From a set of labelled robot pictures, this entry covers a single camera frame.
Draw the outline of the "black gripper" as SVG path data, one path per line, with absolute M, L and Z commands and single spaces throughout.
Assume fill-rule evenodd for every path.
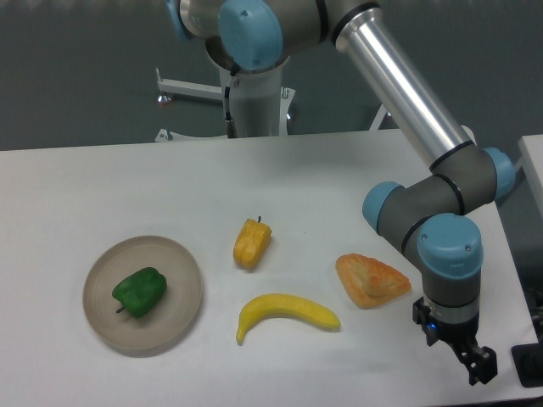
M 489 383 L 497 376 L 497 357 L 492 348 L 480 347 L 479 297 L 462 307 L 445 307 L 421 297 L 412 305 L 412 319 L 426 336 L 428 346 L 447 343 L 468 372 L 471 386 Z

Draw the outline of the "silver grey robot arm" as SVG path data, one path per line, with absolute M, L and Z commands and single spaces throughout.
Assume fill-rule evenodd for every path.
M 362 213 L 367 223 L 421 273 L 423 296 L 412 317 L 428 344 L 448 344 L 471 384 L 496 376 L 493 349 L 476 340 L 484 250 L 468 214 L 507 194 L 511 160 L 482 149 L 433 94 L 387 30 L 374 1 L 169 1 L 183 40 L 201 38 L 226 71 L 221 82 L 230 138 L 276 136 L 280 88 L 262 88 L 292 55 L 323 42 L 346 54 L 430 170 L 411 187 L 375 186 Z

